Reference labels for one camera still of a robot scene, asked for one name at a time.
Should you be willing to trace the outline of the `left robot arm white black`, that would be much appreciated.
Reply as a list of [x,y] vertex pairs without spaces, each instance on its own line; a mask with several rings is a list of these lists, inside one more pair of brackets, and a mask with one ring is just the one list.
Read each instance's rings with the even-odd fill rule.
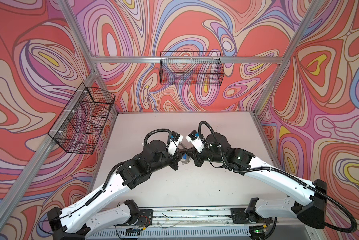
[[178,169],[182,154],[178,145],[183,136],[169,129],[148,133],[143,150],[130,160],[116,164],[104,183],[77,203],[63,209],[48,211],[47,222],[54,240],[86,240],[92,235],[116,225],[131,226],[139,218],[149,225],[149,218],[141,214],[133,200],[126,200],[116,208],[103,208],[124,193],[146,182],[152,173],[166,167]]

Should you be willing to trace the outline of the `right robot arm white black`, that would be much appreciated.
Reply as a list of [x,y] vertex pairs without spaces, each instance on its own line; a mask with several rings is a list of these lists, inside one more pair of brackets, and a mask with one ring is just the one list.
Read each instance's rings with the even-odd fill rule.
[[[206,121],[186,136],[192,144],[187,154],[201,167],[204,162],[218,163],[220,169],[259,180],[286,195],[283,200],[253,198],[246,209],[248,215],[267,218],[296,218],[306,226],[322,230],[329,228],[342,233],[353,233],[357,222],[351,212],[327,194],[327,183],[320,179],[305,180],[261,160],[255,154],[233,148],[227,138],[213,130]],[[332,203],[349,219],[350,226],[338,227],[326,222],[326,206]]]

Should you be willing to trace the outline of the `large keyring with yellow sleeve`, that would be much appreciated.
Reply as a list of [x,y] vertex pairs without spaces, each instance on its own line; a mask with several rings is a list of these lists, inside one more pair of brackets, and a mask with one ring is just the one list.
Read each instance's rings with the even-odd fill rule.
[[184,145],[183,143],[179,143],[179,149],[182,152],[182,159],[180,160],[180,162],[183,165],[189,164],[192,161],[192,158],[187,155],[187,147],[186,147],[186,145]]

